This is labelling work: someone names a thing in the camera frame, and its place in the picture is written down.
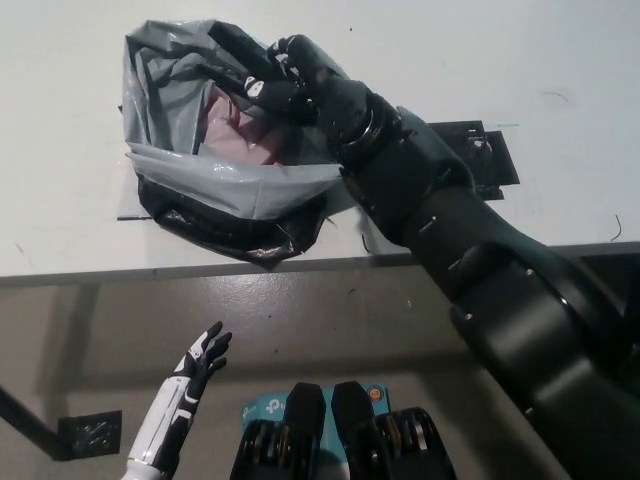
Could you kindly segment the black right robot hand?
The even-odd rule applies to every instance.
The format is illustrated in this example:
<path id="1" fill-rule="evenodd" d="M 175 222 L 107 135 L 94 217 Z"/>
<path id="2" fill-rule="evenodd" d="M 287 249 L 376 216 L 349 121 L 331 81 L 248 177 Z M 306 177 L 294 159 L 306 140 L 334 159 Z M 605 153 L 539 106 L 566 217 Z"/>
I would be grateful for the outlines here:
<path id="1" fill-rule="evenodd" d="M 291 123 L 317 128 L 334 159 L 355 169 L 400 132 L 399 113 L 350 79 L 309 37 L 281 38 L 244 81 L 250 101 Z"/>

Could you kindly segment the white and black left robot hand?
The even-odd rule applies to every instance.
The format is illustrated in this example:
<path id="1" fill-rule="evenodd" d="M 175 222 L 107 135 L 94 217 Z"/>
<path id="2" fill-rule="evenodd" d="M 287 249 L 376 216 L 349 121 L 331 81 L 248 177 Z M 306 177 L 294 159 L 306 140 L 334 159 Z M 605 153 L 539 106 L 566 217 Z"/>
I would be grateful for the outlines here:
<path id="1" fill-rule="evenodd" d="M 226 365 L 232 338 L 215 323 L 205 330 L 164 380 L 129 451 L 125 479 L 171 479 L 206 386 Z"/>

